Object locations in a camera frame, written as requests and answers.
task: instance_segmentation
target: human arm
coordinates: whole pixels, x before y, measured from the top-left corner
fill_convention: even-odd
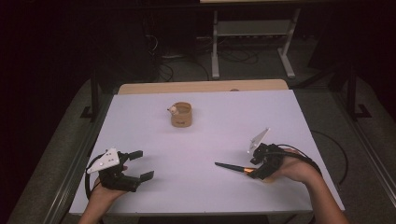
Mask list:
[[[107,189],[100,184],[99,178],[95,180],[90,200],[78,224],[97,224],[102,216],[121,195],[127,191]]]
[[[304,161],[285,157],[282,166],[271,177],[276,178],[281,175],[302,182],[306,186],[317,223],[349,223],[326,182],[314,167]]]

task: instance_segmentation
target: white bracket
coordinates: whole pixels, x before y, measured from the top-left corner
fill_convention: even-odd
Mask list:
[[[256,150],[256,148],[258,148],[260,146],[260,143],[262,142],[262,140],[264,139],[265,135],[267,135],[269,131],[270,131],[270,128],[266,128],[264,131],[259,133],[252,140],[250,140],[250,147],[249,147],[247,153],[250,153],[251,151]]]
[[[101,158],[93,163],[92,167],[87,170],[87,174],[105,170],[108,167],[112,167],[118,164],[120,164],[119,154],[117,153],[117,150],[112,147],[111,149],[107,150]]]

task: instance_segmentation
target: white table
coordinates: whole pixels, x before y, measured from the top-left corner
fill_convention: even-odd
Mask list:
[[[166,110],[176,102],[192,105],[189,128],[171,125]],[[293,91],[216,91],[116,95],[108,110],[92,158],[116,147],[143,150],[143,158],[127,161],[124,173],[154,178],[136,193],[118,199],[108,213],[128,216],[230,215],[311,212],[301,183],[279,178],[271,184],[220,168],[215,161],[253,166],[250,139],[270,127],[265,144],[299,148],[320,167],[332,195],[340,197],[318,152]],[[91,182],[97,177],[92,174]],[[70,213],[87,204],[81,181]]]

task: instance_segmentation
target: gray floor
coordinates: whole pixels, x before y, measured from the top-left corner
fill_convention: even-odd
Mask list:
[[[290,46],[289,58],[296,73],[295,79],[286,78],[276,53],[279,43],[260,44],[255,49],[244,51],[224,50],[221,53],[223,57],[219,60],[220,79],[282,78],[292,86],[318,72],[306,67],[316,45],[314,39],[293,40]],[[166,65],[172,67],[174,72],[171,81],[204,81],[208,79],[208,73],[210,76],[210,52],[193,61],[180,58]],[[162,70],[159,82],[169,78],[169,67],[163,66]],[[345,150],[348,159],[347,176],[338,188],[346,207],[346,216],[352,223],[394,223],[394,195],[391,199],[391,192],[385,186],[388,184],[388,189],[394,188],[390,181],[396,179],[395,123],[376,100],[370,86],[360,79],[357,104],[365,105],[372,118],[352,121],[345,111],[346,91],[329,91],[326,88],[329,78],[331,76],[307,89],[296,90],[295,94],[336,185],[346,170],[346,160],[340,147]],[[79,117],[84,107],[90,105],[90,100],[90,83],[87,82],[66,111],[9,223],[78,222],[78,216],[67,214],[67,208],[73,201],[74,190],[88,162],[81,150],[94,141],[100,130],[98,123],[103,120],[103,117],[99,117],[97,122],[92,123]],[[111,96],[101,95],[102,111],[106,111],[110,100]],[[289,216],[290,214],[273,215],[269,218],[271,223],[284,223]],[[308,223],[311,216],[298,215],[289,223]],[[138,217],[105,217],[105,223],[136,223],[137,220]]]

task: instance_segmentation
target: brown container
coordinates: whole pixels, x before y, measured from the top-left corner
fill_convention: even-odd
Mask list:
[[[172,125],[178,128],[186,128],[192,123],[192,108],[189,103],[178,102],[174,106],[177,108],[177,113],[172,115]]]

